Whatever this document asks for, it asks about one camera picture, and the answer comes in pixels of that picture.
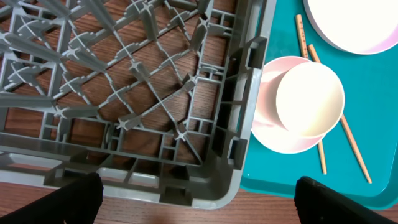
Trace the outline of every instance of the chopsticks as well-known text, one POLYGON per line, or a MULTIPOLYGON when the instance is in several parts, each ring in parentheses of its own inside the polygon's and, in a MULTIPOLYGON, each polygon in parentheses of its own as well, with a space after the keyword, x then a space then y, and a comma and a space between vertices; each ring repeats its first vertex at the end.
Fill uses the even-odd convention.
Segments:
POLYGON ((301 56, 303 58, 308 59, 307 43, 305 41, 303 18, 301 14, 296 15, 296 28, 297 28, 298 41, 300 42, 301 56))
MULTIPOLYGON (((308 46, 308 50, 310 51, 310 55, 311 55, 313 61, 321 63, 321 61, 319 60, 318 54, 315 51, 315 48, 313 47, 312 44, 310 44, 308 46)), ((353 148, 355 157, 358 160, 359 165, 361 166, 362 172, 365 175, 366 180, 368 180, 369 184, 371 184, 372 183, 372 179, 371 179, 371 177, 369 175, 368 169, 366 168, 365 162, 363 161, 361 152, 359 151, 358 145, 356 144, 354 135, 351 132, 351 129, 349 128, 347 120, 346 120, 344 115, 342 115, 340 121, 341 121, 341 124, 343 125, 344 132, 346 133, 346 135, 348 137, 348 141, 351 144, 351 147, 353 148)))
MULTIPOLYGON (((295 18, 296 18, 298 41, 300 42, 301 55, 303 58, 308 59, 307 42, 305 40, 303 18, 301 16, 301 14, 296 15, 295 18)), ((323 174, 326 175, 327 174, 326 160, 325 160, 325 152, 323 150, 322 140, 318 143, 318 151, 319 151, 319 158, 321 160, 322 172, 323 172, 323 174)))

